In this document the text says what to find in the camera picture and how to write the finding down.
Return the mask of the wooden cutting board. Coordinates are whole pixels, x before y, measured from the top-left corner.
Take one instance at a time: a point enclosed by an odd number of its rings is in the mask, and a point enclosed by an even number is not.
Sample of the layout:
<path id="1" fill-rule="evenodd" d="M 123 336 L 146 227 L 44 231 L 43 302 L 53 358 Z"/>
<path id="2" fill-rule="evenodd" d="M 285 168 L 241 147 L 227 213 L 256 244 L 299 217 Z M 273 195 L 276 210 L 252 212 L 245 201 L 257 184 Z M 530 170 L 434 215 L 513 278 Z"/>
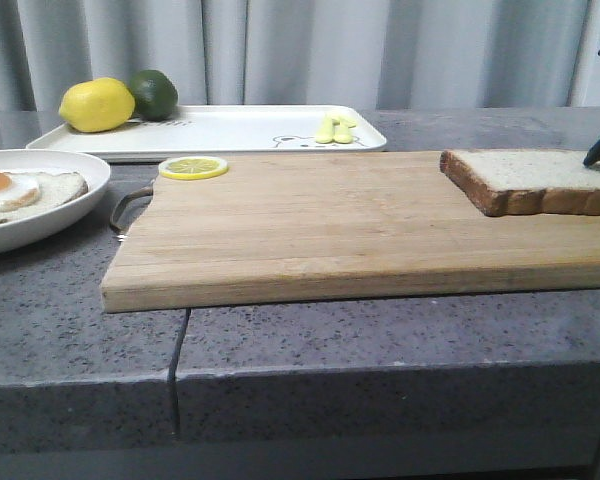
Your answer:
<path id="1" fill-rule="evenodd" d="M 108 312 L 600 287 L 600 216 L 483 215 L 437 152 L 233 156 L 157 177 Z"/>

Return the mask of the fried egg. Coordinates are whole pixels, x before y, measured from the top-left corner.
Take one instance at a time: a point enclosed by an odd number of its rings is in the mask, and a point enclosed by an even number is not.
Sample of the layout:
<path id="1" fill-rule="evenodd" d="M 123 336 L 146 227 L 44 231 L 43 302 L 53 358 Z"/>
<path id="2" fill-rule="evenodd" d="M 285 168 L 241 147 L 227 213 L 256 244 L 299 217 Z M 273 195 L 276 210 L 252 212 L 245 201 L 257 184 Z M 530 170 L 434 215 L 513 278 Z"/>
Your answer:
<path id="1" fill-rule="evenodd" d="M 39 182 L 33 174 L 0 172 L 0 212 L 28 206 L 39 196 Z"/>

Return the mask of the light green utensil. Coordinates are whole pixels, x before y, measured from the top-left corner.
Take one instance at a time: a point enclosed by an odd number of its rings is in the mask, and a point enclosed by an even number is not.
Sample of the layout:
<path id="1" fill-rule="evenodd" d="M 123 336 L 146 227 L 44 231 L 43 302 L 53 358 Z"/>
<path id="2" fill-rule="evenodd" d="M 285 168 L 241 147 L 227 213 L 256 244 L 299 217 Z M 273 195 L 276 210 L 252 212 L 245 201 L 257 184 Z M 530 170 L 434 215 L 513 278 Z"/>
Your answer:
<path id="1" fill-rule="evenodd" d="M 351 130 L 356 126 L 357 122 L 351 117 L 326 114 L 314 133 L 314 141 L 318 144 L 351 144 L 354 142 Z"/>

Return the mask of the green lime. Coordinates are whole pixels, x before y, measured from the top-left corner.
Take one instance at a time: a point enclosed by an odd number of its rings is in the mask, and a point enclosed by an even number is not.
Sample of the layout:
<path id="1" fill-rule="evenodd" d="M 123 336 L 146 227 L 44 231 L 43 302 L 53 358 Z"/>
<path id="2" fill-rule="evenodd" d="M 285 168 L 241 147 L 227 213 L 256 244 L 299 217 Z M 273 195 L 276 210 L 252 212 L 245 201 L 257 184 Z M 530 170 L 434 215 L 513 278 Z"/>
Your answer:
<path id="1" fill-rule="evenodd" d="M 135 99 L 135 115 L 148 121 L 162 121 L 176 110 L 178 92 L 171 80 L 159 70 L 136 72 L 128 88 Z"/>

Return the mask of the white rectangular tray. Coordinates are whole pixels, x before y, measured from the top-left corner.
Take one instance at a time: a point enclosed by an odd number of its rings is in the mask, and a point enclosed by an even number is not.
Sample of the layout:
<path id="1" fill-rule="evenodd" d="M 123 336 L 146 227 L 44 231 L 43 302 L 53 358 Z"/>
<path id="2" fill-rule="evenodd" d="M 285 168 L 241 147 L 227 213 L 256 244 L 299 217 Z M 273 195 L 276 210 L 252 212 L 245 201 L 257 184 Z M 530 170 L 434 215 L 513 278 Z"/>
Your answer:
<path id="1" fill-rule="evenodd" d="M 327 118 L 344 119 L 353 141 L 317 143 L 315 135 Z M 81 133 L 63 124 L 26 147 L 88 153 L 110 163 L 155 163 L 187 154 L 377 151 L 386 144 L 375 127 L 345 106 L 216 105 L 181 106 L 172 119 L 133 119 L 101 133 Z"/>

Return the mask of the lemon slice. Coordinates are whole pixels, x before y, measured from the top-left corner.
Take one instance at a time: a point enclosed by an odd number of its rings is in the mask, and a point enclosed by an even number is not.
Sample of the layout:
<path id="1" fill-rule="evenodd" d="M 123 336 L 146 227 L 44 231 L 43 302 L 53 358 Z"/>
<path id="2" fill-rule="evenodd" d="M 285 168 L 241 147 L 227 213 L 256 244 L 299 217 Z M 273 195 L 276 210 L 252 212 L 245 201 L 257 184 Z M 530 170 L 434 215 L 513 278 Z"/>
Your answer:
<path id="1" fill-rule="evenodd" d="M 158 165 L 159 175 L 174 180 L 202 180 L 223 175 L 229 163 L 212 156 L 185 156 L 170 158 Z"/>

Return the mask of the yellow lemon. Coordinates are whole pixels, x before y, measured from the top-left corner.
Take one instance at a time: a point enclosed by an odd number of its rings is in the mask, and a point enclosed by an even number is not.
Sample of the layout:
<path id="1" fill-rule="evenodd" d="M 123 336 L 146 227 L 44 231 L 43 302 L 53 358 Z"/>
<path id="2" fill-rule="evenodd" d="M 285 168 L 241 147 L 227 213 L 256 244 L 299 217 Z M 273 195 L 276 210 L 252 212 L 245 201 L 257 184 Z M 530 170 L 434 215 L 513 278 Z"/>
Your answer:
<path id="1" fill-rule="evenodd" d="M 79 132 L 97 133 L 121 126 L 134 110 L 135 99 L 127 86 L 118 79 L 103 77 L 70 87 L 58 113 Z"/>

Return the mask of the grey curtain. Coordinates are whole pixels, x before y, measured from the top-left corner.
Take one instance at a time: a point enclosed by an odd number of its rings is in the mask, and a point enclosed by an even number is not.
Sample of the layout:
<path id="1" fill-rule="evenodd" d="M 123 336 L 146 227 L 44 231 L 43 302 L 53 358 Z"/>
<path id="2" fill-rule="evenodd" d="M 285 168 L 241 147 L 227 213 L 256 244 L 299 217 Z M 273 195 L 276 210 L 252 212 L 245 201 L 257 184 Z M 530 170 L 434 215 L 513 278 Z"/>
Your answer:
<path id="1" fill-rule="evenodd" d="M 0 1 L 0 111 L 157 69 L 182 103 L 600 106 L 600 1 Z"/>

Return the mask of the white round plate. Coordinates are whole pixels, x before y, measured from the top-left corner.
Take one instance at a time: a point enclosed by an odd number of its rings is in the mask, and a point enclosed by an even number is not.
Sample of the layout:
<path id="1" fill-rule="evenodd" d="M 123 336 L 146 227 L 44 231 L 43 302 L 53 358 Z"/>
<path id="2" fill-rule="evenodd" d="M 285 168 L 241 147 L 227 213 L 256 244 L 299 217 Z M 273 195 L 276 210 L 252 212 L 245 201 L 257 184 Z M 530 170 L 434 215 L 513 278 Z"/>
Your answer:
<path id="1" fill-rule="evenodd" d="M 0 224 L 0 253 L 44 239 L 84 217 L 104 196 L 111 177 L 111 167 L 98 157 L 54 150 L 0 150 L 0 171 L 76 172 L 87 185 L 85 194 L 63 205 Z"/>

